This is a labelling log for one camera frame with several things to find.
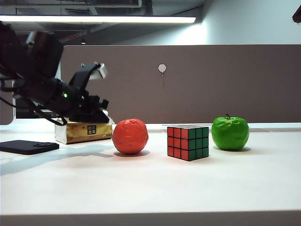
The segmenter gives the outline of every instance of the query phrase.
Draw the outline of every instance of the robotic arm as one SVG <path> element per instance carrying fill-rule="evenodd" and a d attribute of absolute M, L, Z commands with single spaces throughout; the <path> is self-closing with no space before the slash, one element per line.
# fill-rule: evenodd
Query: robotic arm
<path fill-rule="evenodd" d="M 108 123 L 103 110 L 109 102 L 100 102 L 98 96 L 90 96 L 85 90 L 90 78 L 105 78 L 104 64 L 82 65 L 67 84 L 55 78 L 62 52 L 59 40 L 43 32 L 31 32 L 26 43 L 21 44 L 11 27 L 0 21 L 1 91 L 23 98 L 38 115 L 55 124 L 65 125 L 64 117 L 71 121 Z M 14 81 L 13 87 L 7 87 L 7 80 Z M 58 114 L 63 124 L 47 118 L 34 102 Z"/>
<path fill-rule="evenodd" d="M 301 23 L 301 5 L 293 15 L 293 21 L 295 23 Z"/>

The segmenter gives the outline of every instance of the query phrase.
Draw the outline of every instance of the black label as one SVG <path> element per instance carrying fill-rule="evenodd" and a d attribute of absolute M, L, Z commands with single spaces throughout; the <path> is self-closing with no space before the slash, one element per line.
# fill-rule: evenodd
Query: black label
<path fill-rule="evenodd" d="M 87 135 L 96 134 L 96 125 L 87 126 Z"/>

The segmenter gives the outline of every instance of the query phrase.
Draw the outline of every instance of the white tabletop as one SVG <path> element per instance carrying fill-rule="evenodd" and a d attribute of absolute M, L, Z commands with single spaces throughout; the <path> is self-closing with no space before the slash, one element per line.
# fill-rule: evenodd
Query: white tabletop
<path fill-rule="evenodd" d="M 1 126 L 1 142 L 55 142 L 54 125 L 29 121 Z M 149 141 L 137 156 L 119 154 L 112 140 L 60 144 L 58 150 L 31 156 L 1 152 L 2 223 L 18 222 L 24 215 L 31 225 L 35 216 L 46 215 L 39 218 L 43 225 L 41 221 L 49 222 L 51 216 L 92 214 L 92 225 L 96 219 L 109 224 L 111 218 L 106 217 L 111 214 L 136 213 L 129 216 L 137 216 L 139 222 L 140 216 L 150 213 L 261 212 L 276 213 L 275 220 L 269 221 L 274 225 L 281 219 L 288 225 L 301 223 L 300 123 L 250 124 L 257 132 L 251 130 L 240 152 L 219 150 L 209 134 L 209 157 L 190 162 L 167 156 L 165 125 L 147 126 Z M 268 128 L 280 129 L 270 132 Z M 223 221 L 224 215 L 219 216 L 219 222 Z M 191 217 L 184 222 L 189 220 L 196 221 Z"/>

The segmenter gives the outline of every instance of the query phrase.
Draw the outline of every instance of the rubik's cube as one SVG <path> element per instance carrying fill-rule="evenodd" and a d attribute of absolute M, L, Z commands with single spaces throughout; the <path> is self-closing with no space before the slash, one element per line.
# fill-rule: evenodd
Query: rubik's cube
<path fill-rule="evenodd" d="M 176 126 L 167 128 L 167 155 L 192 161 L 209 156 L 209 127 Z"/>

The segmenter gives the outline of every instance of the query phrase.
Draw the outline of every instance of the green apple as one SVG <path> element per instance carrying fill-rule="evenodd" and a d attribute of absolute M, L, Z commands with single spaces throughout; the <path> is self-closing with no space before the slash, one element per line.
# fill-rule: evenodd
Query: green apple
<path fill-rule="evenodd" d="M 217 117 L 212 124 L 212 139 L 216 146 L 224 150 L 240 150 L 249 138 L 249 126 L 239 117 Z"/>

